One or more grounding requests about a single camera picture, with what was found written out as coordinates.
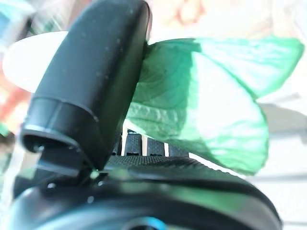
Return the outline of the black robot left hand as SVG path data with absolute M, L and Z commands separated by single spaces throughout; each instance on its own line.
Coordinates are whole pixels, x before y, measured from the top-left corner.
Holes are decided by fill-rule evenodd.
M 3 230 L 280 230 L 254 185 L 188 157 L 114 156 L 152 22 L 143 0 L 99 0 L 76 19 L 19 132 L 41 152 Z

